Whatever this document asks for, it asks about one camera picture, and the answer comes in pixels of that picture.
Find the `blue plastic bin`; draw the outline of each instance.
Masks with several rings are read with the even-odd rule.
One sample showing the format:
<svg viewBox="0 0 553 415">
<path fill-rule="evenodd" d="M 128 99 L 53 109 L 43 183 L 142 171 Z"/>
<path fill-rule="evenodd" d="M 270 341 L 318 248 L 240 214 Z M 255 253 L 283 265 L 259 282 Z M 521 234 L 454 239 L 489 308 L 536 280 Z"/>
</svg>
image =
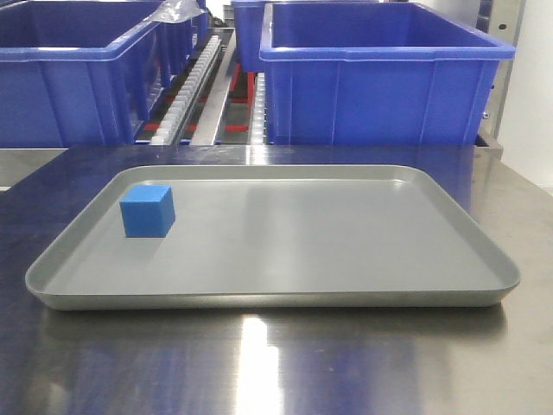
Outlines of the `blue plastic bin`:
<svg viewBox="0 0 553 415">
<path fill-rule="evenodd" d="M 192 19 L 182 23 L 164 23 L 168 37 L 168 58 L 172 75 L 182 73 L 194 52 Z"/>
<path fill-rule="evenodd" d="M 198 6 L 201 9 L 206 8 L 206 0 L 197 0 Z M 192 19 L 193 33 L 196 35 L 194 39 L 194 48 L 197 48 L 205 39 L 209 33 L 209 15 L 202 13 L 201 15 Z"/>
<path fill-rule="evenodd" d="M 514 51 L 416 3 L 268 3 L 269 138 L 473 144 L 499 61 Z"/>
<path fill-rule="evenodd" d="M 0 147 L 132 144 L 165 86 L 158 2 L 0 8 Z"/>
<path fill-rule="evenodd" d="M 264 64 L 259 59 L 259 43 L 265 5 L 280 0 L 232 0 L 238 55 L 245 72 L 263 72 Z"/>
</svg>

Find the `stainless steel table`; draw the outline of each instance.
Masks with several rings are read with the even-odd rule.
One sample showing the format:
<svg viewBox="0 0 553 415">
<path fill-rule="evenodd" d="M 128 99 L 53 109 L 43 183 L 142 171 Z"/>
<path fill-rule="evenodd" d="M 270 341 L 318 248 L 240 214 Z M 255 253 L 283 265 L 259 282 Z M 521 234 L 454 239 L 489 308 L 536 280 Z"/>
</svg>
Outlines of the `stainless steel table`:
<svg viewBox="0 0 553 415">
<path fill-rule="evenodd" d="M 484 309 L 62 313 L 28 294 L 25 271 L 87 202 L 159 163 L 413 165 L 522 283 Z M 0 235 L 3 415 L 553 413 L 553 198 L 482 149 L 76 147 L 0 195 Z"/>
</svg>

